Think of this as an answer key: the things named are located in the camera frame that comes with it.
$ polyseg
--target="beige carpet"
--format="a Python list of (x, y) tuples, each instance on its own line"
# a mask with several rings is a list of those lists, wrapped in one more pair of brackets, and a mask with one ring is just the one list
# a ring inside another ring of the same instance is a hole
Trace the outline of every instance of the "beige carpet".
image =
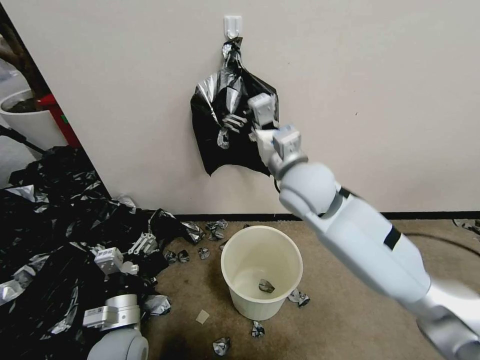
[[(244, 226), (231, 222), (228, 239)], [(149, 359), (215, 359), (212, 341), (229, 336), (230, 359), (441, 359), (419, 333), (415, 319), (394, 301), (357, 280), (299, 221), (250, 222), (268, 225), (290, 236), (303, 258), (299, 289), (311, 301), (303, 308), (288, 300), (279, 313), (262, 321), (265, 336), (251, 336), (252, 321), (233, 307), (220, 270), (219, 242), (200, 243), (211, 255), (200, 260), (197, 246), (176, 240), (169, 249), (186, 249), (190, 262), (176, 263), (158, 276), (157, 290), (170, 296), (171, 312), (154, 317), (142, 328)], [(480, 251), (474, 234), (447, 220), (394, 221), (404, 233), (438, 235)], [(438, 278), (462, 281), (480, 292), (480, 258), (455, 246), (412, 237), (427, 271)], [(210, 314), (204, 325), (195, 321), (200, 310)]]

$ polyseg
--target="white wall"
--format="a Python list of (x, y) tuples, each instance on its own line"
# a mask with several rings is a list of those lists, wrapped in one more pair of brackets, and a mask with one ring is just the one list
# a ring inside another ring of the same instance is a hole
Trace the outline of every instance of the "white wall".
[(285, 213), (272, 179), (210, 178), (190, 97), (223, 15), (311, 160), (381, 211), (480, 210), (476, 0), (2, 0), (112, 195), (175, 213)]

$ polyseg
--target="plastic bin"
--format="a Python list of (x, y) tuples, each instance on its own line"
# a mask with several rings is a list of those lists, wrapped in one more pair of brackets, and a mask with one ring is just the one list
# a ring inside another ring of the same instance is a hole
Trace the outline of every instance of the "plastic bin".
[[(259, 321), (280, 310), (298, 286), (304, 268), (292, 239), (269, 226), (250, 226), (233, 235), (223, 248), (220, 265), (235, 308), (244, 317)], [(261, 279), (275, 290), (261, 291)]]

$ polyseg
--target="plant pot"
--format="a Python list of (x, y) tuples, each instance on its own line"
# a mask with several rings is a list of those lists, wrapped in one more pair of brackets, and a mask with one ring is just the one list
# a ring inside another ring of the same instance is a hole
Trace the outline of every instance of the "plant pot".
[[(16, 92), (0, 100), (0, 116), (12, 129), (26, 137), (40, 149), (47, 150), (54, 146), (65, 146), (67, 140), (55, 123), (50, 111), (8, 112), (16, 103), (31, 99), (30, 89)], [(33, 156), (38, 157), (36, 151), (29, 149)]]

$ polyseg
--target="baseboard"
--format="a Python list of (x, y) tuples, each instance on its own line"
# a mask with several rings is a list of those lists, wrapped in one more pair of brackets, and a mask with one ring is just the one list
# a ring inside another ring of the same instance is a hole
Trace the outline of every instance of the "baseboard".
[[(426, 211), (426, 212), (383, 212), (389, 220), (441, 220), (441, 219), (480, 219), (480, 211)], [(266, 222), (266, 221), (299, 221), (295, 215), (289, 213), (234, 213), (234, 214), (180, 214), (175, 215), (182, 221), (215, 221), (225, 219), (239, 222)]]

